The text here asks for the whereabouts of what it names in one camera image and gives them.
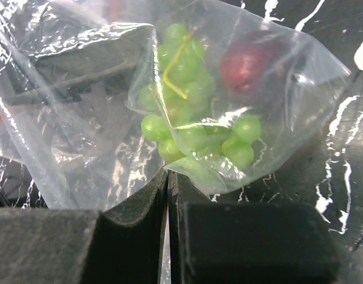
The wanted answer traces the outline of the dark red fake plum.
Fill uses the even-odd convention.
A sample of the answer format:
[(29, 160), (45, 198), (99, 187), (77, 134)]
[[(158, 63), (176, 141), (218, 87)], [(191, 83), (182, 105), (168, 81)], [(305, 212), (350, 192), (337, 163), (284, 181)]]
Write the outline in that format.
[(283, 42), (274, 34), (253, 32), (243, 35), (229, 45), (221, 58), (219, 76), (222, 84), (236, 93), (250, 90), (280, 57), (283, 49)]

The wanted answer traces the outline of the red zip clear bag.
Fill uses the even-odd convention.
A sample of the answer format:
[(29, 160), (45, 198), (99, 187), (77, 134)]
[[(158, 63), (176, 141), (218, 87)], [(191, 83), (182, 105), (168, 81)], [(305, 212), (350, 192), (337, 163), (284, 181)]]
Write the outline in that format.
[(205, 195), (279, 168), (350, 71), (222, 1), (0, 1), (0, 153), (52, 209), (109, 209), (160, 169)]

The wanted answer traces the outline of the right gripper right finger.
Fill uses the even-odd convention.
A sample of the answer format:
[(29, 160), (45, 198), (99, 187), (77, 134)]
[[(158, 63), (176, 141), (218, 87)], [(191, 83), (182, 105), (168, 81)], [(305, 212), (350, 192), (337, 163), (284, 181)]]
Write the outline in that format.
[(334, 283), (340, 259), (319, 213), (283, 203), (217, 203), (168, 177), (172, 283)]

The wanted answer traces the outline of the green fake grapes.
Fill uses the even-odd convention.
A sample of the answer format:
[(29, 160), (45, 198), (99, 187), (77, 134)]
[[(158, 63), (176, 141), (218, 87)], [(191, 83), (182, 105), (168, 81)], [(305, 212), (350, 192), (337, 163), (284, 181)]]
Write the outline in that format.
[(261, 136), (256, 115), (237, 114), (214, 120), (215, 78), (205, 65), (205, 47), (181, 23), (169, 25), (157, 48), (159, 83), (139, 92), (143, 136), (156, 142), (163, 160), (170, 164), (187, 156), (196, 160), (228, 160), (239, 170), (255, 157), (252, 145)]

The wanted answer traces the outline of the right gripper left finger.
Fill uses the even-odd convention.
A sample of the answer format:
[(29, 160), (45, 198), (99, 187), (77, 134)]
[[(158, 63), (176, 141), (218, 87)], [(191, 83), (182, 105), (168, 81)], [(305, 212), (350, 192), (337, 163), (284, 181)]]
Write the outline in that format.
[(0, 283), (158, 283), (167, 182), (105, 212), (0, 208)]

